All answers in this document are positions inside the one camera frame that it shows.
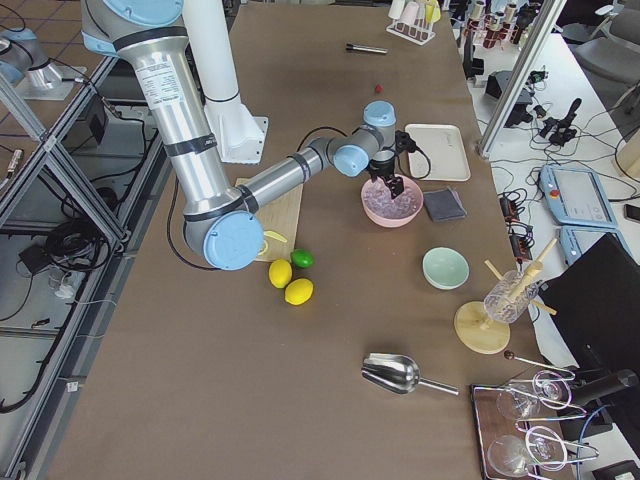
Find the bowl of ice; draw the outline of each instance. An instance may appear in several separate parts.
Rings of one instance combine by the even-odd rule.
[[[404,192],[391,198],[391,192],[382,179],[368,180],[360,192],[362,206],[372,222],[387,228],[406,225],[422,209],[422,190],[411,179],[398,175],[404,182]]]

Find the white tray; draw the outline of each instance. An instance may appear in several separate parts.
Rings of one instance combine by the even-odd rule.
[[[458,127],[413,123],[405,131],[431,159],[431,173],[424,180],[464,182],[471,178]],[[427,161],[420,152],[409,154],[409,168],[414,177],[427,173]]]

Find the green lime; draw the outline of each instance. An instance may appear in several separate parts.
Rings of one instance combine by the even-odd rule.
[[[291,252],[291,263],[298,268],[308,268],[313,265],[313,255],[311,255],[309,250],[296,248]]]

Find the pen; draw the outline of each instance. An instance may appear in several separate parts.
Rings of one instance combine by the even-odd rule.
[[[348,52],[377,53],[379,55],[386,55],[388,51],[386,48],[368,47],[366,45],[356,45],[355,43],[347,43],[345,50]]]

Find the black monitor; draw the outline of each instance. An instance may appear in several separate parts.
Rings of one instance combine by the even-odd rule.
[[[604,235],[540,296],[581,369],[640,375],[640,267],[611,234]],[[614,422],[640,455],[640,387],[604,399]]]

